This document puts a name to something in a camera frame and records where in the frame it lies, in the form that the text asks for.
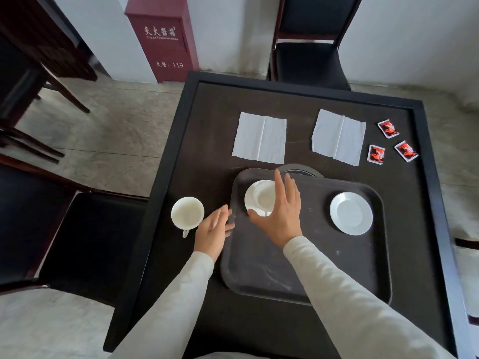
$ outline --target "white long sleeve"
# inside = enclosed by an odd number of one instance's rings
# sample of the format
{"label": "white long sleeve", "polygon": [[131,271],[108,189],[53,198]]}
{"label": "white long sleeve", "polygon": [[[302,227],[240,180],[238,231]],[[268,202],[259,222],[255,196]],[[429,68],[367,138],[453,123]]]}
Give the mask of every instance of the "white long sleeve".
{"label": "white long sleeve", "polygon": [[179,275],[109,356],[180,359],[195,327],[215,264],[193,252]]}
{"label": "white long sleeve", "polygon": [[293,238],[283,252],[341,358],[454,358],[336,267],[307,238]]}

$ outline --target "white saucer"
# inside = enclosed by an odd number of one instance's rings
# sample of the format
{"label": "white saucer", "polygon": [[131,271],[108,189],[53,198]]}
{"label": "white saucer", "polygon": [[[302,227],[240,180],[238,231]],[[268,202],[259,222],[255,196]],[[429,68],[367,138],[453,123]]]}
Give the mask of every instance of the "white saucer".
{"label": "white saucer", "polygon": [[339,230],[349,235],[366,233],[373,224],[373,211],[358,194],[344,192],[336,195],[330,205],[330,215]]}
{"label": "white saucer", "polygon": [[266,217],[267,214],[266,211],[264,211],[263,209],[260,209],[258,208],[255,203],[254,203],[254,200],[253,200],[253,190],[255,188],[256,185],[258,185],[260,181],[256,181],[255,183],[253,183],[249,188],[248,190],[246,190],[246,194],[244,195],[244,205],[246,207],[246,211],[248,211],[248,209],[253,209],[255,212],[257,212],[261,217]]}

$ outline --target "black table frame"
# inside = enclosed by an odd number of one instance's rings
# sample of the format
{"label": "black table frame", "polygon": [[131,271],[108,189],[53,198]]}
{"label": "black table frame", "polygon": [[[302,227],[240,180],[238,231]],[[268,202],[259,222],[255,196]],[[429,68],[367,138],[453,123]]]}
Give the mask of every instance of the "black table frame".
{"label": "black table frame", "polygon": [[421,151],[424,174],[431,204],[434,229],[437,237],[441,259],[444,290],[446,292],[448,311],[444,316],[450,322],[455,354],[459,359],[473,358],[470,343],[467,315],[464,309],[464,297],[459,281],[458,270],[454,261],[451,238],[446,222],[446,213],[441,194],[439,177],[434,162],[433,149],[429,137],[426,114],[421,101],[413,99],[377,96],[366,93],[332,90],[310,86],[271,82],[267,80],[232,77],[220,74],[189,72],[183,92],[171,125],[170,134],[161,158],[159,169],[151,190],[147,211],[141,232],[132,253],[128,274],[123,290],[120,293],[113,317],[104,343],[105,351],[113,351],[131,330],[131,318],[135,302],[142,282],[143,272],[147,265],[149,252],[157,229],[161,207],[165,199],[171,175],[175,168],[177,156],[188,124],[195,93],[199,83],[212,83],[224,86],[272,91],[276,93],[311,96],[332,100],[344,100],[376,106],[408,109],[414,116],[414,122]]}

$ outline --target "red metal cabinet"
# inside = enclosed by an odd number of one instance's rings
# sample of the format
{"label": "red metal cabinet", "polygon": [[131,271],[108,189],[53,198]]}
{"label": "red metal cabinet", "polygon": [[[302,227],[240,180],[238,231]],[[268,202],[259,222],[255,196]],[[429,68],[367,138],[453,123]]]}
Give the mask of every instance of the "red metal cabinet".
{"label": "red metal cabinet", "polygon": [[199,70],[186,0],[129,0],[125,14],[159,82]]}

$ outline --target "cup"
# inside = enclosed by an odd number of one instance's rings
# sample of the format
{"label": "cup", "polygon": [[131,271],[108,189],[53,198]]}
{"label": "cup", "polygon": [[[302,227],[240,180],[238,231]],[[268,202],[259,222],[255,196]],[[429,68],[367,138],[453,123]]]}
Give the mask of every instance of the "cup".
{"label": "cup", "polygon": [[183,229],[183,238],[202,222],[203,217],[205,217],[203,204],[191,196],[181,198],[171,208],[171,220],[177,228]]}
{"label": "cup", "polygon": [[266,213],[270,215],[273,208],[274,202],[276,201],[276,190],[275,183],[272,180],[261,180],[254,187],[253,190],[253,202]]}

